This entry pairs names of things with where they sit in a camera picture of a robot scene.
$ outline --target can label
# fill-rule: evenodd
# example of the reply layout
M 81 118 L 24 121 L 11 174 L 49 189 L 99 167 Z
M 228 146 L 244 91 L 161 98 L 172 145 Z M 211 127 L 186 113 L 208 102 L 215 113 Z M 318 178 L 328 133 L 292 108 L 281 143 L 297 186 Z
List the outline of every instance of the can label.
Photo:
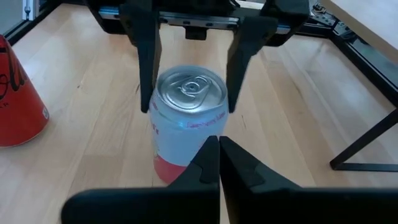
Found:
M 158 97 L 153 96 L 149 107 L 156 154 L 173 165 L 188 166 L 209 136 L 223 133 L 228 117 L 227 105 L 208 116 L 172 121 L 156 109 L 156 101 L 159 101 Z
M 49 113 L 12 51 L 0 35 L 0 146 L 15 146 L 36 136 Z

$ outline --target black plastic part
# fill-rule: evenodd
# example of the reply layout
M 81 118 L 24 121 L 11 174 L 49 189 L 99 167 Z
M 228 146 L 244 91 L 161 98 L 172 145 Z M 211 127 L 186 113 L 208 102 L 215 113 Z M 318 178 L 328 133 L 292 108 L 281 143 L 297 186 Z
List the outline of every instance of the black plastic part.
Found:
M 289 40 L 310 17 L 308 0 L 270 0 L 264 3 L 261 16 L 278 19 L 281 24 L 290 26 L 288 34 L 273 35 L 265 42 L 266 46 L 278 47 Z
M 342 171 L 371 171 L 371 172 L 398 172 L 398 164 L 372 164 L 343 162 L 333 170 Z
M 220 151 L 230 223 L 395 222 L 395 189 L 303 189 L 228 137 L 220 137 Z
M 109 34 L 126 34 L 120 21 L 103 19 L 98 13 L 101 6 L 119 6 L 125 0 L 83 0 L 101 28 Z
M 188 40 L 206 40 L 207 28 L 204 27 L 184 27 L 185 38 Z
M 228 50 L 226 86 L 229 112 L 235 110 L 244 74 L 250 59 L 256 55 L 277 29 L 278 20 L 271 17 L 245 17 Z
M 307 37 L 329 38 L 332 32 L 331 27 L 305 23 L 295 35 L 303 35 Z
M 132 45 L 137 47 L 141 87 L 141 111 L 148 112 L 159 71 L 162 44 L 159 13 L 152 11 L 152 1 L 130 1 L 120 5 L 120 21 Z
M 158 0 L 161 11 L 226 16 L 234 9 L 229 0 Z
M 98 189 L 74 195 L 63 224 L 220 222 L 220 147 L 209 137 L 185 172 L 168 187 Z
M 84 6 L 85 3 L 83 0 L 62 0 L 63 3 L 67 3 L 67 4 L 76 4 L 79 6 Z
M 278 191 L 273 196 L 279 197 L 280 194 L 289 194 L 289 189 L 300 188 L 228 137 L 220 137 L 220 155 L 220 176 L 230 223 L 256 223 L 257 218 L 261 220 L 262 212 L 254 211 L 262 210 L 269 203 L 261 197 L 262 193 Z

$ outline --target wood grain surface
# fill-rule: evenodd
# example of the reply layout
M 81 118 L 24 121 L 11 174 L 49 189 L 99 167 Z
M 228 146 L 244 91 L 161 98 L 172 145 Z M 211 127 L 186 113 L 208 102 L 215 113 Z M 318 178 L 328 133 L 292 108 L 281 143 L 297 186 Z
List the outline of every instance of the wood grain surface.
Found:
M 186 40 L 181 27 L 160 33 L 160 72 L 194 64 L 225 77 L 231 32 L 209 30 L 206 41 Z M 85 189 L 164 185 L 127 36 L 103 32 L 86 7 L 62 4 L 13 48 L 51 118 L 35 139 L 0 150 L 0 223 L 60 222 L 64 201 Z M 329 40 L 294 36 L 253 57 L 224 135 L 301 186 L 398 187 L 398 174 L 328 165 L 392 110 Z M 398 162 L 397 134 L 392 128 L 353 160 Z
M 398 63 L 398 0 L 321 0 L 351 30 Z

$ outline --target red and white can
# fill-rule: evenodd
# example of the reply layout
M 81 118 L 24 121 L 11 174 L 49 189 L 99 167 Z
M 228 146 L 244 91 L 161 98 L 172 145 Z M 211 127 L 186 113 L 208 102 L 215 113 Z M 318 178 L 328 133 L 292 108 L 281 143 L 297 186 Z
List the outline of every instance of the red and white can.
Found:
M 49 120 L 49 112 L 8 41 L 0 35 L 0 147 L 22 144 Z
M 158 78 L 150 106 L 158 176 L 173 182 L 209 136 L 220 136 L 228 117 L 227 89 L 212 71 L 184 65 Z

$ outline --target pull tab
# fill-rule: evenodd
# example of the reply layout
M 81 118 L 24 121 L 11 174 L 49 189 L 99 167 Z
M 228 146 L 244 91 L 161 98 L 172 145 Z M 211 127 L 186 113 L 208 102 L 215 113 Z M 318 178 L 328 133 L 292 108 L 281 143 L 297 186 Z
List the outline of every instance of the pull tab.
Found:
M 199 95 L 201 93 L 207 93 L 210 84 L 211 80 L 203 76 L 198 76 L 184 80 L 179 89 L 186 95 Z
M 202 105 L 212 82 L 204 76 L 191 76 L 170 86 L 167 99 L 178 108 L 192 110 Z

